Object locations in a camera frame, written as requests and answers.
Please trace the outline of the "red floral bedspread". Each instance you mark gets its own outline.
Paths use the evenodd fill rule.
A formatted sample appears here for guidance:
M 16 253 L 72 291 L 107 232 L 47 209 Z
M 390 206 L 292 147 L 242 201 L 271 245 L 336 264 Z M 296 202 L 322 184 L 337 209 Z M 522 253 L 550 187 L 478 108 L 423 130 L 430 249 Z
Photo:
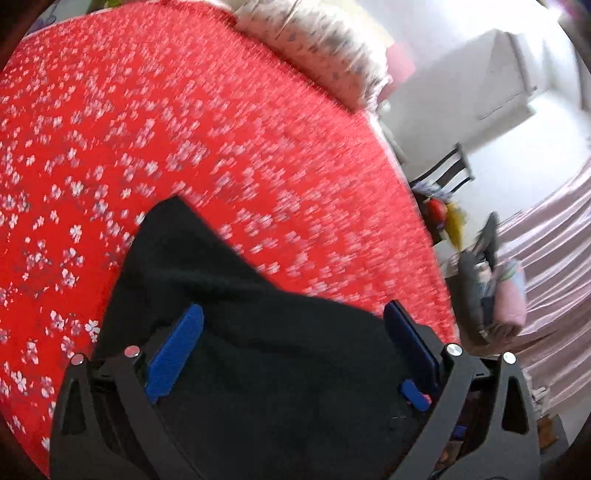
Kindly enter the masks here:
M 444 341 L 430 237 L 369 115 L 204 1 L 135 3 L 24 38 L 1 73 L 1 413 L 49 465 L 63 371 L 96 344 L 147 212 L 180 195 L 284 289 Z

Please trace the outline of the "pink folded blanket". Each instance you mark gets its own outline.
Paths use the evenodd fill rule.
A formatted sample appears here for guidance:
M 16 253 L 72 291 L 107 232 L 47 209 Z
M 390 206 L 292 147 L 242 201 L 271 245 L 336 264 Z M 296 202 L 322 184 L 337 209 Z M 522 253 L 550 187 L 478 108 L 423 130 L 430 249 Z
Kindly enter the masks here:
M 494 305 L 489 333 L 494 339 L 518 335 L 526 324 L 526 276 L 519 260 L 502 263 L 494 272 Z

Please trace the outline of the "white floral pillow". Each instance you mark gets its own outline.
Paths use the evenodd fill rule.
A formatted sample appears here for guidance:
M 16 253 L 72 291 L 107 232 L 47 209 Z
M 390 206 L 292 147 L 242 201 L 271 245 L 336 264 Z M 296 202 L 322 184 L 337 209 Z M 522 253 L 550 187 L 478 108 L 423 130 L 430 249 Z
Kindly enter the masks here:
M 394 39 L 355 1 L 246 1 L 235 19 L 349 110 L 376 110 L 392 82 Z

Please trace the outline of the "red and yellow toy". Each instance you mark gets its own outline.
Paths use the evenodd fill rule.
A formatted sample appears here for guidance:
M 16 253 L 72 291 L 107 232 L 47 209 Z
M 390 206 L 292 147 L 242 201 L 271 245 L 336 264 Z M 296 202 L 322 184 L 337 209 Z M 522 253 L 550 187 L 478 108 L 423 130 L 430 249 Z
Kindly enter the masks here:
M 434 244 L 447 240 L 457 251 L 463 249 L 465 214 L 454 202 L 430 198 L 423 203 L 424 220 Z

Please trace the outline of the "pink striped curtain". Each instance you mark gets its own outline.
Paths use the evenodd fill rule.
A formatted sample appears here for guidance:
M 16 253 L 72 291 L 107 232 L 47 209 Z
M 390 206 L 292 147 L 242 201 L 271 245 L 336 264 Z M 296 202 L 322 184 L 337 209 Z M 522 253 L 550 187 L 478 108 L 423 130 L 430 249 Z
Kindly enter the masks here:
M 499 259 L 522 263 L 525 326 L 490 345 L 511 351 L 555 410 L 590 385 L 590 163 L 537 205 L 500 225 Z

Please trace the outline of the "white air conditioner unit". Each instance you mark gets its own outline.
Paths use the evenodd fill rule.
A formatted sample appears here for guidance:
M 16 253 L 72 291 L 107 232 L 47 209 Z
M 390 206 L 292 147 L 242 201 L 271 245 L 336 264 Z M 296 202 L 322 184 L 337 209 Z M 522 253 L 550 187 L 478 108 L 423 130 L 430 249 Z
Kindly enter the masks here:
M 526 105 L 534 91 L 518 37 L 502 30 L 486 37 L 491 48 L 475 101 L 479 121 L 497 120 Z

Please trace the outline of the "grey clothing pile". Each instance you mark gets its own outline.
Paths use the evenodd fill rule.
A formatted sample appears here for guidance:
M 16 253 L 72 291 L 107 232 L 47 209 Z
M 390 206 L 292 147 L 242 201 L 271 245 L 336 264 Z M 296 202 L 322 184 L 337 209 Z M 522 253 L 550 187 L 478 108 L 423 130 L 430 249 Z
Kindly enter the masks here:
M 485 263 L 491 273 L 495 272 L 498 226 L 499 217 L 493 211 L 474 245 L 462 251 L 457 262 L 456 299 L 460 310 L 456 317 L 472 340 L 483 345 L 491 342 L 489 325 L 492 321 L 486 320 L 485 316 L 492 313 L 494 294 L 489 294 L 491 280 L 480 280 L 478 266 Z

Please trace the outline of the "black metal chair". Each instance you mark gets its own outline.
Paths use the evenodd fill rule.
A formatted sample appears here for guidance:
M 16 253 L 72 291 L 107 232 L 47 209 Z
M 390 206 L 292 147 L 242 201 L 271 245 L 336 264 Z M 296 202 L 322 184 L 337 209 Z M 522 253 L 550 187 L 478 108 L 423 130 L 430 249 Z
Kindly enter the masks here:
M 423 203 L 430 198 L 452 202 L 454 195 L 463 186 L 474 180 L 475 175 L 463 145 L 457 143 L 442 160 L 410 182 L 413 196 L 427 230 Z

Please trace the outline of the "black pants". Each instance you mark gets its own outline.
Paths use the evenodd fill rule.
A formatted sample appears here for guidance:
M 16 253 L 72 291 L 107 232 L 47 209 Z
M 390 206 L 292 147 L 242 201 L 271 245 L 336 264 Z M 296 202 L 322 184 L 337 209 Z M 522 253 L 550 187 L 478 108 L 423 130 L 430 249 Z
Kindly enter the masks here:
M 145 216 L 94 356 L 144 344 L 193 305 L 204 330 L 158 410 L 206 478 L 383 479 L 423 430 L 381 319 L 273 286 L 179 198 Z

